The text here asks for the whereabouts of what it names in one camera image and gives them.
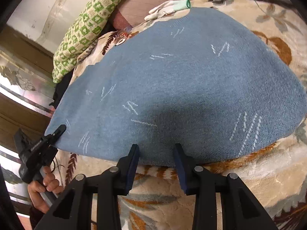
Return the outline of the person left hand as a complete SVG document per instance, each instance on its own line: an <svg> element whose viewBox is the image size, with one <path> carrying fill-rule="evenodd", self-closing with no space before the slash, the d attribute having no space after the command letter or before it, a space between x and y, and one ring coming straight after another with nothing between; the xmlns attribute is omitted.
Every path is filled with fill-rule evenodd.
<svg viewBox="0 0 307 230"><path fill-rule="evenodd" d="M38 181L32 181L28 184L28 193L34 208L42 213L46 213L50 207L41 196L41 193L48 191L54 194L60 194L64 191L64 187L59 184L59 180L55 178L50 167L45 166L43 170L45 172L43 181L41 183Z"/></svg>

